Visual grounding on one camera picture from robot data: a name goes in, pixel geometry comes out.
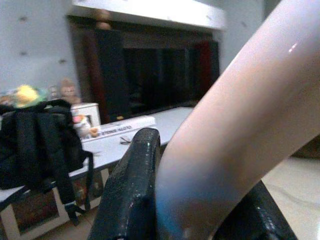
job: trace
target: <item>pink curved tube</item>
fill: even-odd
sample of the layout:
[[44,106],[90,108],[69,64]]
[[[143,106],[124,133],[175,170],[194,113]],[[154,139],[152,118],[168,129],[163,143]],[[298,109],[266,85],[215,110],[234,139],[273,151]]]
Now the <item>pink curved tube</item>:
[[157,217],[207,239],[281,160],[320,133],[320,1],[283,0],[168,144]]

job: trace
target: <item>table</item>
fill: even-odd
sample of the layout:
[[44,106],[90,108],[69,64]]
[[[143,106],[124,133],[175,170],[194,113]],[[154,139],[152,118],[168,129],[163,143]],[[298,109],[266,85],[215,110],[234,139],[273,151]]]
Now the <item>table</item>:
[[[156,121],[156,125],[150,127],[158,129],[162,146],[170,141],[171,137],[191,111],[191,107],[177,107],[150,115],[155,117]],[[138,130],[133,130],[83,143],[82,145],[85,150],[96,153],[94,156],[95,171],[106,169],[111,164],[119,161],[129,147],[128,145],[120,144],[120,136],[125,135],[133,138],[137,131]],[[81,178],[86,174],[87,170],[88,161],[86,160],[83,163],[83,168],[70,172],[69,176],[71,179]],[[0,211],[17,200],[25,191],[27,191],[27,188],[23,186],[0,190]]]

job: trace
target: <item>floor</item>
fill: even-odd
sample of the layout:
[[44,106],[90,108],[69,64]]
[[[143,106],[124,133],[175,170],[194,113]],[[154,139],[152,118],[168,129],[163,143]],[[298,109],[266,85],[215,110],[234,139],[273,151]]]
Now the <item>floor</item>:
[[[320,160],[290,158],[281,162],[263,179],[299,240],[320,240]],[[66,223],[37,240],[86,240],[97,208],[75,227]]]
[[85,215],[79,216],[80,224],[78,226],[67,222],[36,238],[36,240],[86,240],[94,223],[97,210],[98,207],[95,207]]

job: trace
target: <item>toy figure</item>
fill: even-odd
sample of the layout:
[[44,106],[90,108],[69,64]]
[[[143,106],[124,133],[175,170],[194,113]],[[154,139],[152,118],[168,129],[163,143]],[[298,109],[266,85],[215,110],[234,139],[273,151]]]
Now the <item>toy figure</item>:
[[81,102],[80,97],[76,96],[76,86],[69,78],[65,78],[61,81],[60,91],[61,99],[70,104],[79,104]]
[[40,90],[29,85],[21,85],[14,95],[15,107],[26,108],[45,100],[45,95]]
[[84,138],[89,134],[95,138],[98,136],[98,128],[91,127],[88,117],[78,115],[73,117],[73,127],[80,138]]

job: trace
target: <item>wall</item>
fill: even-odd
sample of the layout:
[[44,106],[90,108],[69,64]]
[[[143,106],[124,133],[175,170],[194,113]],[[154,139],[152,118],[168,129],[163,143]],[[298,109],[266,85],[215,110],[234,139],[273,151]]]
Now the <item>wall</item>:
[[[197,1],[226,11],[228,28],[219,37],[222,73],[263,22],[267,14],[264,4],[270,12],[279,0]],[[64,77],[78,82],[66,2],[0,1],[0,92],[22,83],[47,88]]]
[[265,19],[264,0],[224,0],[227,30],[220,39],[219,60],[222,73]]
[[0,92],[77,81],[67,9],[64,0],[0,1]]

